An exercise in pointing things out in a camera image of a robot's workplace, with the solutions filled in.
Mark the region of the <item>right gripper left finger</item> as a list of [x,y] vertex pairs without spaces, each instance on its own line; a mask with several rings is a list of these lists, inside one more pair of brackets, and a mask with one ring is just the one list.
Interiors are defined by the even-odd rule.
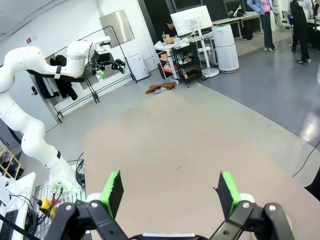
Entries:
[[81,240],[87,231],[97,231],[102,240],[127,240],[115,220],[123,194],[121,172],[113,171],[97,199],[59,206],[51,222],[51,239]]

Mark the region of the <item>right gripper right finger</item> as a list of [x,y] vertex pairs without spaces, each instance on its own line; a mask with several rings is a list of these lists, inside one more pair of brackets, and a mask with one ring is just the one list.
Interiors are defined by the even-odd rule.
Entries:
[[224,221],[210,237],[211,240],[238,240],[242,233],[253,233],[257,240],[294,240],[294,234],[283,207],[276,202],[260,207],[244,199],[229,171],[219,175],[218,194]]

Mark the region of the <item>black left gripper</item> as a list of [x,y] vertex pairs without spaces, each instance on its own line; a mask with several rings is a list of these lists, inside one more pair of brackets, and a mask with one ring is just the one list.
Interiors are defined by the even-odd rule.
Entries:
[[99,76],[100,78],[105,78],[105,67],[111,66],[111,69],[114,71],[119,71],[122,74],[125,74],[126,63],[121,59],[111,60],[110,53],[99,53],[94,51],[91,56],[91,68],[93,69],[93,74]]

